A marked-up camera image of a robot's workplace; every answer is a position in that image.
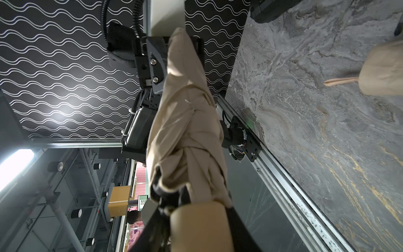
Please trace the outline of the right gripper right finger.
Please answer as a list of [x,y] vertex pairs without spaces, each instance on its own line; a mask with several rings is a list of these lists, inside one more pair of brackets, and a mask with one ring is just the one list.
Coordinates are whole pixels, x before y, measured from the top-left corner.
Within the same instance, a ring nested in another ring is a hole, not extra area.
[[242,222],[235,208],[226,209],[235,252],[262,252]]

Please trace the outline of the aluminium front rail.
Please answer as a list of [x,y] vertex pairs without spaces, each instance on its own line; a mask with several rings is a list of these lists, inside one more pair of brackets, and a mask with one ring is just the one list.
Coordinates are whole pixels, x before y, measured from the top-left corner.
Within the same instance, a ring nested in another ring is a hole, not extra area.
[[246,121],[222,97],[218,107],[232,116],[246,134],[246,156],[290,224],[311,252],[352,252],[351,244],[302,190]]

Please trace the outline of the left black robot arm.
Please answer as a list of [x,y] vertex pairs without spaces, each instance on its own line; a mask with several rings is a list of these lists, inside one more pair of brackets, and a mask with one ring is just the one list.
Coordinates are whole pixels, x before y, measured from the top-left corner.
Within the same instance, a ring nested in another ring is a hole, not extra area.
[[122,131],[121,154],[145,163],[150,130],[167,77],[169,38],[176,28],[185,27],[185,1],[134,1],[131,28],[117,22],[107,24],[109,4],[102,2],[100,17],[109,64],[133,74],[140,85]]

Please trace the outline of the black tool case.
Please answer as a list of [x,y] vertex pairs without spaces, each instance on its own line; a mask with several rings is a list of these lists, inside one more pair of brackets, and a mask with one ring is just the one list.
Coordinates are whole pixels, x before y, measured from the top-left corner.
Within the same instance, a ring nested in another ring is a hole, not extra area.
[[251,1],[250,17],[259,24],[269,23],[284,12],[298,5],[301,0],[256,0]]

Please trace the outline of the beige umbrella with wooden handle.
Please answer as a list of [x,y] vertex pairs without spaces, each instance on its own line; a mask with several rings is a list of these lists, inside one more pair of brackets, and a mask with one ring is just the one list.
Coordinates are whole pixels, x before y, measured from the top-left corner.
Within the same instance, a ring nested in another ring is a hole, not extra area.
[[188,33],[177,28],[147,149],[151,199],[168,220],[174,252],[234,251],[223,139],[204,68]]

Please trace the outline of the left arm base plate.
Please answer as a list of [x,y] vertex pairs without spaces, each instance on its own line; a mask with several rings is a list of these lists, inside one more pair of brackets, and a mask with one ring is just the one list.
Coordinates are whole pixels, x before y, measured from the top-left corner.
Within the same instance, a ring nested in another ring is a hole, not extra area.
[[242,161],[244,157],[247,157],[253,163],[262,150],[260,141],[253,131],[237,116],[230,119],[224,111],[220,123],[224,133],[221,146],[228,149],[229,154],[236,161]]

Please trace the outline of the cream sleeved umbrella front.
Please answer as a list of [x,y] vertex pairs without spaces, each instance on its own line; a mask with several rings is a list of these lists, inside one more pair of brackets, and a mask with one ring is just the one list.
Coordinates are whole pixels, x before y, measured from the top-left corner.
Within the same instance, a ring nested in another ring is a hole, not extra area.
[[334,78],[327,87],[356,82],[361,92],[371,96],[403,95],[403,41],[401,39],[375,46],[367,56],[358,77]]

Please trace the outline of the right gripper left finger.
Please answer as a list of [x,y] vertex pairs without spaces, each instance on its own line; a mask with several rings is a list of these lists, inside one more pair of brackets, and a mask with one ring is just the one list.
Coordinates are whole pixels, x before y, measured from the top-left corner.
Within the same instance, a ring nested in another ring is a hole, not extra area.
[[129,252],[169,252],[169,238],[171,237],[170,217],[174,210],[189,203],[187,187],[177,192],[167,193],[160,189],[152,192],[157,197],[156,209],[145,225],[143,233]]

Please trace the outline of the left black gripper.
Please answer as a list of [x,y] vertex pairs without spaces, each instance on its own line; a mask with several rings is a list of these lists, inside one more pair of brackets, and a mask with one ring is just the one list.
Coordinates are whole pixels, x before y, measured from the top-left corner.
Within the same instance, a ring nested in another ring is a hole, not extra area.
[[152,89],[160,95],[167,77],[169,37],[139,36],[135,38],[135,63],[141,90]]

